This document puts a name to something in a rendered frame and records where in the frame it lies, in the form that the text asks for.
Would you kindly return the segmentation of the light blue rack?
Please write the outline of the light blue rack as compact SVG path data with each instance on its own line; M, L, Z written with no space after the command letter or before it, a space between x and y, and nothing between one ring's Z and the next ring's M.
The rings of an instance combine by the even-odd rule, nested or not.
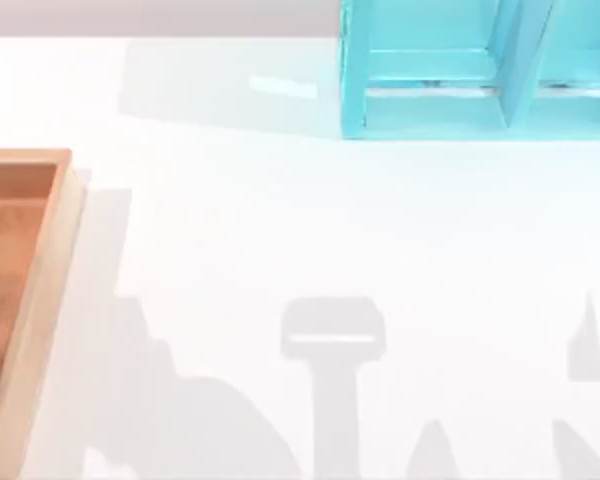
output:
M339 0L348 139L600 140L600 0Z

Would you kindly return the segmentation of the shallow salmon-coloured box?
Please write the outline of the shallow salmon-coloured box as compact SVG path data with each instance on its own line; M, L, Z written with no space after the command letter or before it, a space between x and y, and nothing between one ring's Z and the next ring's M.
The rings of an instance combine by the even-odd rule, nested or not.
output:
M0 148L0 480L19 480L85 186L68 149Z

